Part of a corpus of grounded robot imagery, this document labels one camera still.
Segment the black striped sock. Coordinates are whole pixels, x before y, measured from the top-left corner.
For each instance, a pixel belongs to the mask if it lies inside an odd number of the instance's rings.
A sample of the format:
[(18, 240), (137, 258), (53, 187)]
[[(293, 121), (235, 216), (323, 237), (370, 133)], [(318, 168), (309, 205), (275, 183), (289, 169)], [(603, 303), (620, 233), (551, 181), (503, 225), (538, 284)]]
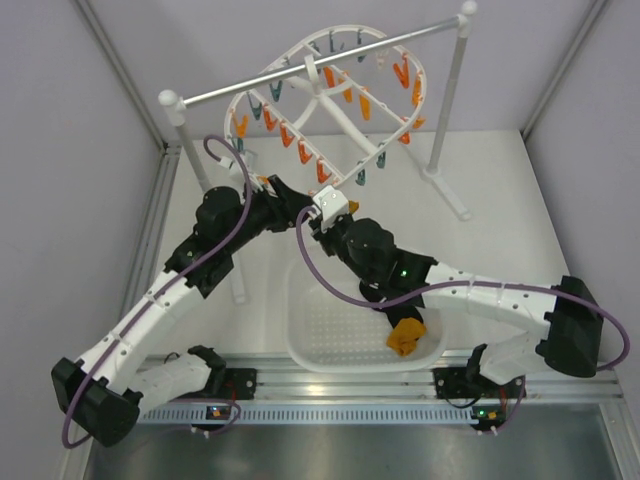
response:
[[(381, 303), (386, 298), (377, 290), (363, 282), (359, 283), (359, 291), (361, 295), (370, 303)], [(378, 312), (382, 312), (386, 315), (392, 328), (395, 328), (403, 319), (415, 319), (421, 324), (424, 323), (424, 319), (419, 310), (410, 304), (400, 304), (393, 307), (387, 307), (378, 309)]]

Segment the white oval clip hanger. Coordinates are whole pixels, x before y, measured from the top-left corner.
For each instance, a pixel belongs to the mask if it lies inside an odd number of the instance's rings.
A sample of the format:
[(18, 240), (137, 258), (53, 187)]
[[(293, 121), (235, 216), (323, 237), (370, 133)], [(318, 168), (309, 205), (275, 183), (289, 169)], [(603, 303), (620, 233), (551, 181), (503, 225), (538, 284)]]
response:
[[(403, 46), (392, 46), (390, 49), (400, 59), (399, 62), (393, 64), (393, 72), (404, 91), (411, 94), (412, 112), (410, 115), (401, 116), (395, 113), (386, 103), (374, 96), (368, 87), (351, 78), (348, 71), (331, 63), (322, 67), (318, 66), (316, 71), (309, 73), (306, 78), (294, 75), (271, 84), (269, 97), (265, 97), (256, 88), (243, 88), (233, 97), (227, 109), (224, 121), (225, 137), (235, 147), (239, 149), (244, 147), (249, 117), (243, 115), (238, 118), (237, 110), (242, 102), (246, 102), (251, 111), (251, 117), (258, 124), (264, 126), (269, 132), (277, 130), (280, 133), (285, 148), (291, 145), (297, 147), (297, 142), (302, 140), (305, 142), (307, 150), (313, 153), (311, 160), (316, 162), (318, 157), (324, 159), (325, 166), (332, 171), (332, 176), (324, 184), (331, 182), (334, 187), (339, 187), (351, 178), (355, 180), (357, 173), (365, 169), (367, 164), (376, 163), (378, 145), (381, 142), (386, 144), (386, 150), (393, 141), (408, 145), (411, 141), (411, 132), (419, 129), (425, 122), (425, 118), (420, 115), (427, 93), (427, 76), (423, 65), (412, 52)], [(297, 88), (309, 96), (306, 107), (296, 119), (291, 119), (277, 107), (285, 83), (289, 83), (292, 88)], [(358, 101), (363, 120), (369, 121), (372, 111), (377, 108), (395, 122), (397, 127), (387, 139), (377, 144), (372, 143), (365, 133), (356, 126), (351, 117), (345, 113), (342, 104), (334, 99), (338, 95), (344, 97), (343, 104), (345, 105)], [(340, 171), (337, 165), (323, 155), (311, 142), (310, 137), (303, 133), (303, 128), (319, 108), (323, 109), (344, 134), (364, 152), (364, 157), (348, 171)]]

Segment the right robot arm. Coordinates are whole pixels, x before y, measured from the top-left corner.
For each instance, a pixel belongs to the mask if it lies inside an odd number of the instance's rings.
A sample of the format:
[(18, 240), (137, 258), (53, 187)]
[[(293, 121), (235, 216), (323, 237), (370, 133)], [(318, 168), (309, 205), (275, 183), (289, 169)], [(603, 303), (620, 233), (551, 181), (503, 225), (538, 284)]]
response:
[(352, 305), (395, 314), (393, 332), (402, 338), (417, 327), (419, 308), (460, 311), (519, 330), (474, 349), (466, 382), (476, 395), (490, 396), (516, 377), (545, 369), (576, 378), (596, 374), (604, 313), (581, 279), (563, 276), (550, 286), (502, 283), (403, 250), (369, 218), (346, 214), (331, 227), (318, 219), (309, 225), (324, 253), (357, 277), (360, 295), (350, 297), (327, 280), (322, 286)]

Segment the mustard yellow sock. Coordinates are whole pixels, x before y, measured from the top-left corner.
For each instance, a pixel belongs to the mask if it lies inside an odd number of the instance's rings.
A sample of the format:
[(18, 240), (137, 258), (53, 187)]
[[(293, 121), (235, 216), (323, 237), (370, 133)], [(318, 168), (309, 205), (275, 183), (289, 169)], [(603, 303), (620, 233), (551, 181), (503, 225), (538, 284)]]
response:
[(348, 201), (348, 210), (350, 214), (356, 213), (360, 208), (360, 203), (356, 201)]
[(427, 328), (417, 318), (402, 318), (387, 337), (386, 345), (397, 355), (406, 357), (415, 351)]

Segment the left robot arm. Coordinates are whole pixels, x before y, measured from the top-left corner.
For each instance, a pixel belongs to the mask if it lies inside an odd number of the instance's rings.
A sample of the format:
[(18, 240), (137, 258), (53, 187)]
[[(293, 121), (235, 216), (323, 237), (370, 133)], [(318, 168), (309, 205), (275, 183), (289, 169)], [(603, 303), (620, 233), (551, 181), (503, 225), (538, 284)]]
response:
[(122, 441), (144, 410), (160, 404), (159, 391), (171, 398), (193, 390), (214, 397), (225, 388), (222, 360), (210, 348), (189, 350), (176, 370), (146, 387), (136, 372), (156, 346), (192, 308), (203, 302), (232, 271), (233, 255), (265, 231), (294, 227), (311, 196), (273, 175), (260, 188), (242, 192), (229, 186), (207, 191), (195, 212), (192, 233), (180, 243), (147, 293), (94, 347), (77, 360), (61, 358), (51, 370), (63, 426), (72, 423), (104, 447)]

